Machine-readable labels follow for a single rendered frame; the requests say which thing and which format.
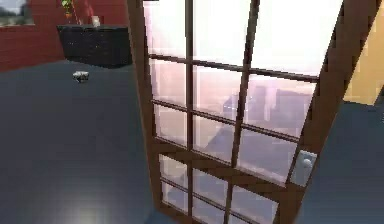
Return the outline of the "black chest of drawers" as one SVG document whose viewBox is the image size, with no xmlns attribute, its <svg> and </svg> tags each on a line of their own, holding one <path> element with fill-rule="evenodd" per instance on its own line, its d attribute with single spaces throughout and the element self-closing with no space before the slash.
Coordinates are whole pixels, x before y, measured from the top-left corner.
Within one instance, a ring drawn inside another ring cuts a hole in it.
<svg viewBox="0 0 384 224">
<path fill-rule="evenodd" d="M 132 64 L 126 26 L 58 25 L 64 57 L 69 61 L 120 68 Z"/>
</svg>

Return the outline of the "small grey white box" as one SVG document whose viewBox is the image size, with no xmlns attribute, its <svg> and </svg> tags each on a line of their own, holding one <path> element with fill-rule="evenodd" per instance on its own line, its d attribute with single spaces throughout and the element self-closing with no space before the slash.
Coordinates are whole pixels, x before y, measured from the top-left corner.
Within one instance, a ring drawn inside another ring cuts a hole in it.
<svg viewBox="0 0 384 224">
<path fill-rule="evenodd" d="M 89 79 L 89 73 L 86 71 L 76 71 L 73 73 L 72 78 L 81 83 Z"/>
</svg>

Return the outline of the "silver round door knob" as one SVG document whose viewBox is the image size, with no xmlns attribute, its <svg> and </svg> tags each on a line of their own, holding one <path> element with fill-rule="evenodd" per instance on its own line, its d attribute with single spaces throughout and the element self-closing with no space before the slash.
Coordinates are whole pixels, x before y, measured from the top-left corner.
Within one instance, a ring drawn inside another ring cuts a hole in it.
<svg viewBox="0 0 384 224">
<path fill-rule="evenodd" d="M 317 155 L 308 151 L 301 150 L 298 153 L 290 182 L 298 186 L 305 187 L 312 173 Z"/>
</svg>

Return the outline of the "brown glass-paned room door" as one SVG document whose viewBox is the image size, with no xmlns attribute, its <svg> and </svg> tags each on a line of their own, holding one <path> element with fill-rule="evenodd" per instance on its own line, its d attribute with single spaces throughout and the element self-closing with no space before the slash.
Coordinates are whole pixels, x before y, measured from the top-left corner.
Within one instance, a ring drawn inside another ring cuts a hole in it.
<svg viewBox="0 0 384 224">
<path fill-rule="evenodd" d="M 294 224 L 384 0 L 126 0 L 153 201 Z M 315 153 L 305 187 L 290 182 Z"/>
</svg>

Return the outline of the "green house plant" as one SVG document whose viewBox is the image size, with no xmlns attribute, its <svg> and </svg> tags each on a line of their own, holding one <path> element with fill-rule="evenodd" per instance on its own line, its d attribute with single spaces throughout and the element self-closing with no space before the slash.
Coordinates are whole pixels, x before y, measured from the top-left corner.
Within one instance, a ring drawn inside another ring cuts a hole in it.
<svg viewBox="0 0 384 224">
<path fill-rule="evenodd" d="M 61 0 L 61 6 L 65 10 L 66 18 L 71 18 L 73 16 L 73 0 Z"/>
</svg>

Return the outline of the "window with grey view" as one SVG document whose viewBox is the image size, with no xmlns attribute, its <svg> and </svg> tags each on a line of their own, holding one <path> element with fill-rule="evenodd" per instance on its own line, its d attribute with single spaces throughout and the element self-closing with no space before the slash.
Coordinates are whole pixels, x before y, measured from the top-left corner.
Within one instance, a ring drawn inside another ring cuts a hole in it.
<svg viewBox="0 0 384 224">
<path fill-rule="evenodd" d="M 0 0 L 0 27 L 34 25 L 30 0 Z"/>
</svg>

